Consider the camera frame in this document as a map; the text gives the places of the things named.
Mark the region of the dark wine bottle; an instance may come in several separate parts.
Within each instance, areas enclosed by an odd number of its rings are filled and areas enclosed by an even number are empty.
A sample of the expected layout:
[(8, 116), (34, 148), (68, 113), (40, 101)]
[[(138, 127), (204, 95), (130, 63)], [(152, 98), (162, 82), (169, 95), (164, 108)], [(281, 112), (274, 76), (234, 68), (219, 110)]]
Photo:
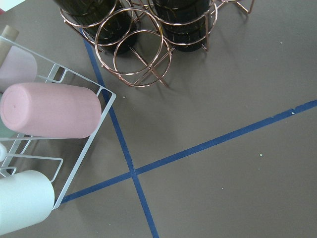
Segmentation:
[(210, 0), (154, 0), (156, 16), (172, 46), (181, 52), (207, 48)]
[(56, 0), (65, 20), (81, 28), (91, 40), (97, 40), (100, 47), (114, 53), (119, 40), (137, 30), (130, 11), (112, 13), (124, 8), (120, 0)]

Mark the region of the pale pink cup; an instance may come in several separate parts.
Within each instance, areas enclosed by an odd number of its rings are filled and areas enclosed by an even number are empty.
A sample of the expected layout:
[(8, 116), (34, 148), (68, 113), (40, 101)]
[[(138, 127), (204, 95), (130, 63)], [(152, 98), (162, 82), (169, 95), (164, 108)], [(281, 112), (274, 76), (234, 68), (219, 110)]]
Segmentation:
[(33, 82), (38, 66), (35, 57), (28, 51), (12, 46), (0, 67), (0, 92), (17, 83)]

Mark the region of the mint white cup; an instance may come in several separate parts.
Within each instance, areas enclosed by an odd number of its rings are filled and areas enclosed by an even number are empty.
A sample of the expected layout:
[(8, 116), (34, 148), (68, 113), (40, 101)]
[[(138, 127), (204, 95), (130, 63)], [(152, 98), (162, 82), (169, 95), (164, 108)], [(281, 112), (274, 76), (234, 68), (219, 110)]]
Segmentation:
[(45, 220), (54, 205), (54, 189), (41, 172), (28, 170), (0, 180), (0, 234)]

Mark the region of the green cup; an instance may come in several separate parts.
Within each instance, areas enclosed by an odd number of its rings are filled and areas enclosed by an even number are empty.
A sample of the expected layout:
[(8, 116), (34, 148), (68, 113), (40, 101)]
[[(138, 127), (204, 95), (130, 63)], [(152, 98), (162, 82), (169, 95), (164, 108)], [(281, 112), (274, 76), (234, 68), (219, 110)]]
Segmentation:
[(16, 132), (7, 128), (2, 120), (0, 121), (0, 141), (11, 141), (16, 139)]

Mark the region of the wooden rod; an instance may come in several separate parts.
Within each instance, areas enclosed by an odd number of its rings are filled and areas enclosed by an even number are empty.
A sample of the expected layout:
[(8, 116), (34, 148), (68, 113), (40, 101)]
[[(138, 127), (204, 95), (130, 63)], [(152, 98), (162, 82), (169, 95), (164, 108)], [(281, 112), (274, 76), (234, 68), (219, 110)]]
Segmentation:
[(11, 47), (19, 35), (19, 31), (14, 27), (6, 25), (0, 36), (0, 65), (4, 63)]

